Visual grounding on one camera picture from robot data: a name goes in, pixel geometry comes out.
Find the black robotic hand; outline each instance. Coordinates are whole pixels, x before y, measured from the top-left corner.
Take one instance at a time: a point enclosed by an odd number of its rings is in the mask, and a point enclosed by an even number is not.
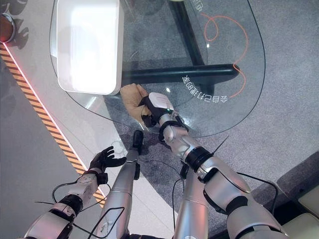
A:
[[[118,167],[126,162],[126,157],[114,158],[113,146],[104,149],[99,152],[91,161],[89,170],[92,168],[99,168],[102,173],[105,172],[106,168]]]

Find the floor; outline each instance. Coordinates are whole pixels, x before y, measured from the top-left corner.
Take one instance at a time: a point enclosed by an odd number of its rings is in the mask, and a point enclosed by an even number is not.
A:
[[[251,0],[250,3],[266,53],[266,76],[261,97],[240,124],[198,140],[213,151],[229,135],[216,155],[237,171],[277,182],[283,191],[281,200],[285,201],[319,178],[316,168],[319,163],[319,111],[316,110],[319,107],[319,59],[316,57],[319,51],[319,42],[316,41],[319,39],[319,2]],[[80,107],[57,84],[49,56],[52,1],[6,0],[1,6],[2,9],[8,7],[18,25],[17,38],[8,45],[11,53],[83,162],[88,165],[95,153],[110,144],[115,146],[118,156],[124,155],[130,146],[133,130]],[[4,233],[4,238],[15,238],[23,235],[27,225],[45,210],[45,206],[35,206],[32,201],[49,200],[51,188],[72,180],[76,173],[67,161],[62,160],[63,154],[46,134],[41,122],[36,121],[33,109],[28,108],[22,92],[5,71],[1,71],[1,233]],[[27,135],[32,134],[37,139],[34,142],[27,140]],[[178,171],[180,163],[158,143],[156,135],[145,135],[141,160],[143,176],[134,187],[130,231],[170,238],[173,233],[171,190],[178,175],[161,162],[151,160],[163,161]],[[27,158],[30,163],[21,164],[22,158]],[[60,166],[65,170],[61,174],[63,177],[57,172]],[[14,184],[17,190],[12,190],[7,183],[7,178],[15,178],[8,173],[11,170],[16,172],[14,175],[19,175]],[[109,171],[111,183],[117,171]],[[23,187],[24,184],[19,182],[26,177],[29,178],[28,187]],[[261,203],[270,202],[271,189],[257,181],[248,179],[248,182]],[[34,185],[41,190],[36,192],[32,189]],[[179,185],[175,191],[176,208],[181,194]],[[25,208],[30,208],[30,216],[19,216]],[[90,215],[92,219],[99,215],[96,211]],[[15,230],[17,234],[6,230],[13,220],[20,222]],[[225,228],[225,217],[210,210],[209,225],[210,235],[213,235]],[[76,234],[74,238],[85,238],[85,235]]]

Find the red curved line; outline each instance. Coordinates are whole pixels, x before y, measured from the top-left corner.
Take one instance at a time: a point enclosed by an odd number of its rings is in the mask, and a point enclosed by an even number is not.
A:
[[[239,69],[235,66],[235,64],[237,64],[238,62],[240,62],[240,61],[244,58],[244,56],[246,55],[246,52],[247,52],[247,49],[248,49],[248,35],[247,35],[246,30],[244,29],[244,27],[243,27],[241,24],[239,24],[239,22],[237,22],[236,20],[232,19],[231,17],[222,16],[222,15],[218,15],[218,16],[213,16],[213,17],[211,17],[211,16],[208,16],[208,15],[206,15],[206,14],[204,14],[204,13],[201,13],[201,15],[204,16],[204,17],[207,17],[207,18],[209,19],[208,22],[207,22],[206,25],[205,25],[205,28],[204,28],[204,37],[205,37],[205,39],[208,40],[208,41],[209,41],[209,39],[207,38],[207,26],[208,26],[208,23],[209,23],[210,21],[213,21],[213,22],[215,23],[215,26],[217,27],[217,33],[216,33],[216,36],[213,38],[213,40],[216,39],[217,34],[218,34],[218,26],[217,26],[217,24],[216,24],[216,22],[215,22],[215,18],[225,18],[225,19],[228,19],[228,20],[234,22],[235,24],[237,24],[237,25],[243,30],[243,32],[244,32],[244,34],[245,34],[245,38],[246,38],[245,50],[244,50],[243,54],[239,57],[239,59],[237,59],[237,60],[233,63],[234,69],[235,69],[236,71],[238,71],[238,72],[242,75],[242,77],[243,77],[243,79],[244,79],[244,83],[243,83],[242,88],[241,88],[237,93],[235,93],[235,94],[233,94],[232,96],[230,96],[230,98],[232,98],[232,97],[238,95],[239,93],[241,93],[241,92],[243,91],[243,89],[245,88],[245,85],[246,85],[247,79],[246,79],[245,74],[244,74],[241,70],[239,70]]]
[[[216,35],[214,36],[213,39],[208,39],[208,37],[207,37],[207,26],[208,26],[208,24],[209,24],[211,21],[215,24],[215,27],[216,27]],[[205,28],[204,28],[204,37],[205,37],[205,40],[212,42],[212,41],[214,41],[214,40],[218,37],[218,35],[219,35],[218,25],[217,25],[217,23],[215,22],[214,18],[210,18],[210,19],[208,20],[208,22],[205,24]]]

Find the hazard stripe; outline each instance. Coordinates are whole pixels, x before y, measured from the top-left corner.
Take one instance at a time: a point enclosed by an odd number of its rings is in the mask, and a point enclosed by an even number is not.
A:
[[[55,122],[49,116],[45,107],[42,105],[41,101],[37,97],[36,93],[28,84],[27,80],[24,78],[23,73],[20,72],[19,67],[15,64],[14,60],[11,58],[10,53],[7,51],[3,44],[0,44],[0,56],[5,62],[5,65],[12,73],[13,78],[15,78],[17,84],[20,86],[21,90],[24,92],[25,97],[29,100],[33,109],[36,111],[37,115],[41,118],[47,130],[50,132],[56,143],[59,145],[71,165],[74,167],[75,171],[79,174],[85,172],[85,166],[78,159],[72,147],[69,145],[68,141],[64,138],[62,132],[57,127]],[[97,202],[104,198],[100,190],[97,190],[93,196],[96,198]],[[103,207],[105,200],[101,201],[100,206]]]

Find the robot forearm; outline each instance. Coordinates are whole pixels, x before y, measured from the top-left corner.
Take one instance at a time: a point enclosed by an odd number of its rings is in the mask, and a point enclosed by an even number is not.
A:
[[[141,104],[152,112],[151,117],[144,118],[147,126],[160,124],[159,138],[205,183],[203,193],[208,203],[228,215],[231,239],[288,238],[275,218],[253,199],[243,178],[188,135],[187,127],[166,96],[150,93]]]
[[[73,229],[74,219],[98,188],[95,170],[84,173],[63,199],[34,221],[24,238],[67,239]]]

